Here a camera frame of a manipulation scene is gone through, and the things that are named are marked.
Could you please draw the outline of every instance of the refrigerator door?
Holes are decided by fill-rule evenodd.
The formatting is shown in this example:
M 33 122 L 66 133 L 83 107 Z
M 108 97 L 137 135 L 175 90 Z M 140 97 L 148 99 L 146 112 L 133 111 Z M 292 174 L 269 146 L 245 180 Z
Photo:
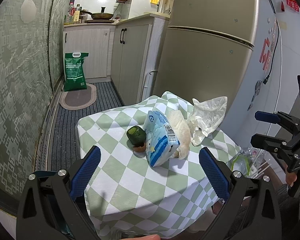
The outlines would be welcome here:
M 258 0 L 174 0 L 169 26 L 227 33 L 253 44 Z
M 201 32 L 167 29 L 154 95 L 170 91 L 192 103 L 227 96 L 231 106 L 245 74 L 251 50 Z

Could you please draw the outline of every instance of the barcode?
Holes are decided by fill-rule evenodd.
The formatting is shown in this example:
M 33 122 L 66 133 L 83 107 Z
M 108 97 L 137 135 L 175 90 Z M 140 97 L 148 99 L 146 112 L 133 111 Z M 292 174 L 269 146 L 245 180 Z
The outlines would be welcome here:
M 176 135 L 174 133 L 174 131 L 172 130 L 170 125 L 166 125 L 165 129 L 167 131 L 168 134 L 168 141 L 175 141 L 176 140 Z

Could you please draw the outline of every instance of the hand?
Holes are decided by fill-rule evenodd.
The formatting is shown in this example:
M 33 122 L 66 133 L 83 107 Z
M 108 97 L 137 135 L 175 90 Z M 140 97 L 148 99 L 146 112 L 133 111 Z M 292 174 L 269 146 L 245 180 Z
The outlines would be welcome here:
M 130 240 L 160 240 L 160 237 L 158 235 L 151 235 L 151 236 L 130 238 Z
M 284 168 L 286 170 L 286 183 L 288 183 L 288 185 L 292 187 L 293 183 L 297 180 L 297 175 L 294 172 L 292 173 L 287 172 L 287 167 L 288 165 L 284 164 Z

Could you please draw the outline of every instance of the frying pan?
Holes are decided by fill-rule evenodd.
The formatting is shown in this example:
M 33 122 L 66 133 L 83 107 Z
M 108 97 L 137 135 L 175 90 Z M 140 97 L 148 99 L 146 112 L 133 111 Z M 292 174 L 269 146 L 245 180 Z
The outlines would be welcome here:
M 110 20 L 113 17 L 111 13 L 105 13 L 105 7 L 101 7 L 101 13 L 91 13 L 87 11 L 80 11 L 91 15 L 93 20 Z

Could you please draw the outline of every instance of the checkered tablecloth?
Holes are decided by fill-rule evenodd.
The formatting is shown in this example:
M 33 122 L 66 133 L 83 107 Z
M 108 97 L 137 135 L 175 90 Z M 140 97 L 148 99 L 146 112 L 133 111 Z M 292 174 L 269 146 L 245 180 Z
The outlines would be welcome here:
M 79 120 L 77 137 L 83 158 L 93 145 L 101 149 L 101 162 L 85 191 L 88 213 L 102 240 L 128 234 L 158 234 L 171 238 L 195 222 L 218 199 L 198 159 L 207 146 L 213 155 L 228 162 L 240 148 L 217 129 L 201 146 L 190 144 L 185 160 L 170 159 L 151 168 L 146 157 L 129 148 L 126 131 L 144 124 L 149 110 L 165 115 L 180 110 L 185 118 L 193 106 L 165 92 L 133 106 L 119 107 Z

